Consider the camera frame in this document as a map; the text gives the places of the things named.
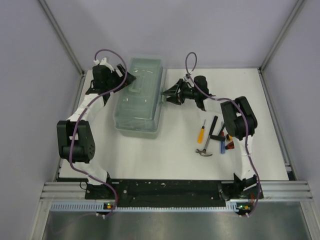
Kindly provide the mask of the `translucent green tool box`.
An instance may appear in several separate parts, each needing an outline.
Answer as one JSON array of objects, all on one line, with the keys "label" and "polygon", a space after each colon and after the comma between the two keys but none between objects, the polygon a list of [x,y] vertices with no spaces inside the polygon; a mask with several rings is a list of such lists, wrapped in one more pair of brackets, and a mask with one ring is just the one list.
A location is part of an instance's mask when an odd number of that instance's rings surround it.
[{"label": "translucent green tool box", "polygon": [[165,61],[158,55],[134,55],[128,72],[136,80],[120,91],[113,114],[115,129],[125,137],[155,139],[166,81]]}]

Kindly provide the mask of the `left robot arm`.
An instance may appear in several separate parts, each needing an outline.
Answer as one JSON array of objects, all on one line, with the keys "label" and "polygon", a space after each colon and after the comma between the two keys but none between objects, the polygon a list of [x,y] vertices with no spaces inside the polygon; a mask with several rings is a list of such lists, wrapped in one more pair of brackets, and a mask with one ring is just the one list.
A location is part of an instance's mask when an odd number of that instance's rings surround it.
[{"label": "left robot arm", "polygon": [[56,125],[58,152],[71,169],[84,174],[91,185],[97,185],[97,194],[106,199],[113,194],[114,187],[107,182],[108,172],[93,160],[96,144],[91,124],[111,93],[129,86],[136,77],[128,72],[126,65],[118,64],[113,68],[108,63],[95,65],[92,76],[81,104],[68,119],[60,120]]}]

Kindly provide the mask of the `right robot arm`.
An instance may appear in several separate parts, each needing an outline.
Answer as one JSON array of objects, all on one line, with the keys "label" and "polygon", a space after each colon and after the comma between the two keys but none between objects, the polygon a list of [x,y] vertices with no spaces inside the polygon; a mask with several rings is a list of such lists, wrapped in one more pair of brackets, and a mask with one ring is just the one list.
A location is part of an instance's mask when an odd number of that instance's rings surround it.
[{"label": "right robot arm", "polygon": [[227,199],[245,198],[252,190],[260,192],[260,177],[252,159],[252,142],[258,120],[245,96],[232,100],[210,94],[205,76],[186,74],[162,93],[166,101],[182,105],[186,99],[194,100],[204,112],[220,110],[223,129],[232,137],[236,159],[233,164],[233,183],[221,189],[220,196]]}]

